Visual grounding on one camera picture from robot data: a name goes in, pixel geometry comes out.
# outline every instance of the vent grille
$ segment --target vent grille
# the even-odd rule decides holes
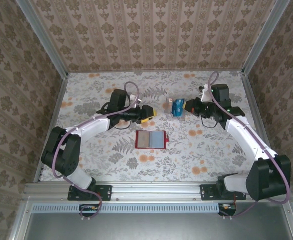
[[[79,213],[79,203],[37,203],[33,205],[33,214],[44,213]],[[171,203],[171,204],[112,204],[105,203],[101,213],[136,213],[136,214],[168,214],[168,213],[218,213],[218,203]]]

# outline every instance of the wall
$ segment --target wall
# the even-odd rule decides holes
[[[291,159],[293,191],[293,0],[249,79],[271,146]]]
[[[240,69],[275,0],[31,0],[69,72]]]
[[[14,0],[0,0],[0,239],[32,182],[61,86]]]

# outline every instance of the gray leaf pattern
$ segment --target gray leaf pattern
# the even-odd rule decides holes
[[[117,128],[125,130],[113,128],[82,142],[80,164],[88,174],[103,182],[202,182],[216,181],[220,175],[247,172],[251,168],[250,161],[220,125],[210,129],[192,115],[178,121],[164,114],[167,97],[198,97],[199,86],[208,82],[211,73],[70,73],[57,126],[67,128],[89,119],[110,101],[115,89],[124,89],[126,82],[133,81],[143,94],[141,105],[155,108],[157,116],[143,124],[132,123],[128,129],[125,128],[130,123],[121,121]],[[223,71],[217,84],[229,86],[233,105],[243,109],[254,127],[241,76],[241,72]],[[132,85],[127,85],[127,91],[136,93]],[[215,122],[205,119],[204,124],[211,127]],[[136,131],[143,130],[166,131],[167,149],[136,149]],[[56,181],[50,168],[44,168],[41,181]]]

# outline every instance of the floral tablecloth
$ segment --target floral tablecloth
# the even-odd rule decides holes
[[[225,174],[249,171],[252,162],[237,142],[220,125],[206,128],[201,119],[187,116],[186,121],[168,120],[164,114],[168,96],[199,96],[199,86],[208,82],[212,72],[121,72],[72,73],[59,113],[57,126],[67,128],[87,120],[110,101],[114,89],[135,82],[144,95],[142,104],[158,112],[152,121],[132,124],[127,130],[112,129],[82,143],[80,166],[99,182],[203,182],[216,181]],[[253,118],[242,84],[241,72],[222,71],[216,83],[229,86],[233,106]],[[135,93],[133,86],[128,91]],[[125,128],[121,122],[117,127]],[[212,127],[214,120],[205,119]],[[165,150],[135,149],[137,130],[167,131],[170,142]],[[44,167],[41,181],[58,181]]]

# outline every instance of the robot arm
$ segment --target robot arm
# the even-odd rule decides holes
[[[62,138],[68,134],[62,144],[64,149],[58,151],[55,170],[61,173],[63,177],[67,178],[66,180],[69,180],[81,189],[94,192],[96,180],[79,166],[81,143],[87,142],[100,133],[111,130],[120,120],[141,124],[153,119],[153,117],[157,115],[157,112],[152,107],[148,105],[139,106],[138,104],[141,100],[138,100],[138,104],[133,108],[127,109],[125,107],[127,97],[129,96],[126,91],[116,89],[111,95],[110,102],[105,104],[102,109],[92,117],[91,122],[88,124],[81,123],[78,125],[80,127],[72,126],[66,129],[55,127],[50,133],[48,142],[44,148],[41,157],[42,163],[53,169],[54,156],[58,150],[58,145]]]
[[[275,159],[289,184],[291,177],[290,159],[286,155],[279,156],[264,143],[250,126],[244,112],[239,107],[232,107],[229,88],[226,84],[216,84],[211,86],[211,89],[217,102],[242,121],[245,127],[223,112],[214,102],[211,102],[212,99],[208,94],[207,86],[200,88],[200,90],[203,90],[202,99],[196,98],[186,102],[185,110],[197,117],[206,119],[213,117],[224,130],[236,139],[247,159],[251,161],[251,170],[248,173],[235,173],[218,177],[217,189],[220,196],[223,198],[230,192],[240,192],[249,194],[254,200],[259,201],[286,194],[287,189],[284,180],[265,151],[268,151]]]

